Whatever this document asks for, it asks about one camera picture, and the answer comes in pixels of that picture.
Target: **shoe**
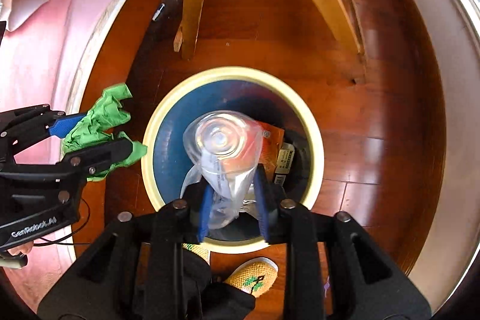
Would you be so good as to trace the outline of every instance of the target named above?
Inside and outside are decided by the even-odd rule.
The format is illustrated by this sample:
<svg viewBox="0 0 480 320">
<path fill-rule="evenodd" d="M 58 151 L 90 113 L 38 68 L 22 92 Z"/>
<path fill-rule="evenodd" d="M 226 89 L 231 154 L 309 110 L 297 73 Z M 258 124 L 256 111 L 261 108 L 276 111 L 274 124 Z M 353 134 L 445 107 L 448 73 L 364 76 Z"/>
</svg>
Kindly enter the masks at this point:
<svg viewBox="0 0 480 320">
<path fill-rule="evenodd" d="M 199 246 L 198 244 L 185 244 L 183 243 L 183 248 L 197 254 L 200 258 L 202 258 L 205 262 L 210 265 L 210 250 Z"/>
<path fill-rule="evenodd" d="M 260 297 L 277 279 L 278 266 L 268 258 L 255 258 L 238 267 L 225 283 Z"/>
</svg>

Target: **clear plastic bag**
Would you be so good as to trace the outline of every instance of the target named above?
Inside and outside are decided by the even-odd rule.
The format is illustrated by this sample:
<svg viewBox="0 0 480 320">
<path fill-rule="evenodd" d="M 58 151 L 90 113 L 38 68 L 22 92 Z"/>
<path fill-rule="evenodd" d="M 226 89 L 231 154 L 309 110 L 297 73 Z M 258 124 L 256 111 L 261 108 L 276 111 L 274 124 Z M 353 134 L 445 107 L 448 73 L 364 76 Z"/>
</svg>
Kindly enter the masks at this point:
<svg viewBox="0 0 480 320">
<path fill-rule="evenodd" d="M 248 189 L 243 205 L 240 208 L 240 213 L 248 213 L 250 216 L 255 217 L 258 220 L 257 201 L 255 199 L 255 187 L 252 183 Z"/>
<path fill-rule="evenodd" d="M 254 179 L 262 133 L 262 127 L 250 117 L 227 110 L 207 113 L 185 130 L 185 150 L 215 192 L 210 229 L 223 228 L 238 217 Z M 189 175 L 190 180 L 198 177 L 193 169 Z"/>
<path fill-rule="evenodd" d="M 202 173 L 198 171 L 197 166 L 193 166 L 186 174 L 185 179 L 183 180 L 183 185 L 181 186 L 180 198 L 183 198 L 185 189 L 188 185 L 193 183 L 200 182 L 202 178 Z"/>
</svg>

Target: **orange snack package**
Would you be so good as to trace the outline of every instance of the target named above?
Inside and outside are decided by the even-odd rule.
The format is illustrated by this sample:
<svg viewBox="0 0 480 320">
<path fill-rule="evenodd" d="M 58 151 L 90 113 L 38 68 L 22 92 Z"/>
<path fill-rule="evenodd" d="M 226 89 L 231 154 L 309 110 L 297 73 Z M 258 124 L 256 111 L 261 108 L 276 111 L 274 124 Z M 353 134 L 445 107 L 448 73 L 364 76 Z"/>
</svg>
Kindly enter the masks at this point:
<svg viewBox="0 0 480 320">
<path fill-rule="evenodd" d="M 258 163 L 263 164 L 267 180 L 273 182 L 277 158 L 283 143 L 284 130 L 265 122 L 257 121 L 263 128 L 262 152 Z"/>
</svg>

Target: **green cloth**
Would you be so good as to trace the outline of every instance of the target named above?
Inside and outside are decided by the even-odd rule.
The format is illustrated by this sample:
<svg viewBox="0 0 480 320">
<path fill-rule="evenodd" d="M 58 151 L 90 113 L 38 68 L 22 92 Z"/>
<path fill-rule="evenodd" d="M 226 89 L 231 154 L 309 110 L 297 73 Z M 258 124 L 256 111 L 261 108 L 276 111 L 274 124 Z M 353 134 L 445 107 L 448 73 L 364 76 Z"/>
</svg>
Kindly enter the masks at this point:
<svg viewBox="0 0 480 320">
<path fill-rule="evenodd" d="M 86 116 L 62 140 L 63 153 L 78 151 L 85 147 L 113 140 L 114 136 L 104 131 L 130 121 L 130 113 L 121 110 L 122 104 L 120 101 L 125 98 L 131 98 L 130 90 L 128 90 L 125 83 L 105 88 L 102 96 L 95 102 Z M 120 132 L 117 138 L 130 140 L 125 132 Z M 131 142 L 133 150 L 128 158 L 121 162 L 113 163 L 108 170 L 89 176 L 88 180 L 101 181 L 117 167 L 128 167 L 146 155 L 147 147 L 145 145 L 139 141 Z"/>
</svg>

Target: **blue trash can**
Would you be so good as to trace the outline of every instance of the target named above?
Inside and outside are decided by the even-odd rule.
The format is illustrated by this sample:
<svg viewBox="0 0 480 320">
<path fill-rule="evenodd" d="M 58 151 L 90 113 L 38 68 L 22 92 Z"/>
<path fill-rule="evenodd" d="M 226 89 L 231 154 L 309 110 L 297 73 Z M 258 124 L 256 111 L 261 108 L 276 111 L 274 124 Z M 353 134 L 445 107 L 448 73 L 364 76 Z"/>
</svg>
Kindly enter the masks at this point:
<svg viewBox="0 0 480 320">
<path fill-rule="evenodd" d="M 323 144 L 318 125 L 299 95 L 276 77 L 245 67 L 213 68 L 184 80 L 158 105 L 145 131 L 148 153 L 142 176 L 148 197 L 158 210 L 180 195 L 193 166 L 183 146 L 183 132 L 199 116 L 235 110 L 285 129 L 284 141 L 295 146 L 284 183 L 287 195 L 309 209 L 323 178 Z M 267 246 L 258 222 L 241 213 L 228 226 L 210 231 L 204 246 L 214 252 L 244 253 Z"/>
</svg>

